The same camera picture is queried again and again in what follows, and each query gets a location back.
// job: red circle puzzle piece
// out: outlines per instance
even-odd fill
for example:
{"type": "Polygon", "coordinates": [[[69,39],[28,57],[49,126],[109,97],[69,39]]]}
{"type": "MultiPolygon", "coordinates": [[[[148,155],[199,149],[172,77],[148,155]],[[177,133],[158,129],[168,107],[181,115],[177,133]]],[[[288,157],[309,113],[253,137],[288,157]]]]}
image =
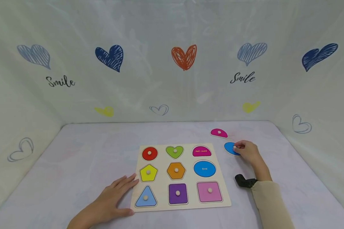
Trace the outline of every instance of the red circle puzzle piece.
{"type": "Polygon", "coordinates": [[[158,151],[154,147],[148,147],[143,150],[141,156],[146,161],[153,161],[158,155],[158,151]]]}

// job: green heart puzzle piece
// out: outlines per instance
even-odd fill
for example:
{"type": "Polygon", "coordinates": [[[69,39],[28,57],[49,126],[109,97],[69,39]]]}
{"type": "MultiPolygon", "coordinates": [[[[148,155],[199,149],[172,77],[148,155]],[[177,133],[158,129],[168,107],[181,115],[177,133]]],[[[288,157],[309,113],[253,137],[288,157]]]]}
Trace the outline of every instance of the green heart puzzle piece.
{"type": "Polygon", "coordinates": [[[182,146],[177,146],[177,147],[169,146],[166,148],[166,152],[172,158],[177,159],[183,153],[183,147],[182,146]]]}

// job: backdrop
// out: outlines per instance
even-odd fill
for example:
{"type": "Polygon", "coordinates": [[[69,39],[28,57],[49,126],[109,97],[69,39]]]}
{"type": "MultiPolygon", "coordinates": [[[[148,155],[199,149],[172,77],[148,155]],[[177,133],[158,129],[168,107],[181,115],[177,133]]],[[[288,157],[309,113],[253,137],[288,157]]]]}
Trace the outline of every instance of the backdrop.
{"type": "Polygon", "coordinates": [[[0,205],[66,123],[225,120],[344,206],[344,0],[0,0],[0,205]]]}

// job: left hand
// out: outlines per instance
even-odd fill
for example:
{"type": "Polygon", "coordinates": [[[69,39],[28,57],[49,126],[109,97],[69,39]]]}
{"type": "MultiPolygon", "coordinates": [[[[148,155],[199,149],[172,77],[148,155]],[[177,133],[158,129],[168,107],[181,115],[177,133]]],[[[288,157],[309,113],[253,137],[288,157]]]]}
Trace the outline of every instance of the left hand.
{"type": "Polygon", "coordinates": [[[139,182],[139,179],[134,180],[135,177],[135,173],[128,178],[123,176],[107,186],[94,202],[71,220],[68,229],[90,228],[118,217],[133,215],[134,211],[130,208],[119,209],[117,205],[122,196],[139,182]]]}

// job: wooden shape puzzle board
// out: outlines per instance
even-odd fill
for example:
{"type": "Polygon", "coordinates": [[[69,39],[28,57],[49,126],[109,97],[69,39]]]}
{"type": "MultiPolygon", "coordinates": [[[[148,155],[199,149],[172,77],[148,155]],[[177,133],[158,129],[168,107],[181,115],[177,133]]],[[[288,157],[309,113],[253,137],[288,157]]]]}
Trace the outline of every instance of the wooden shape puzzle board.
{"type": "Polygon", "coordinates": [[[213,145],[142,145],[131,209],[135,212],[230,207],[213,145]]]}

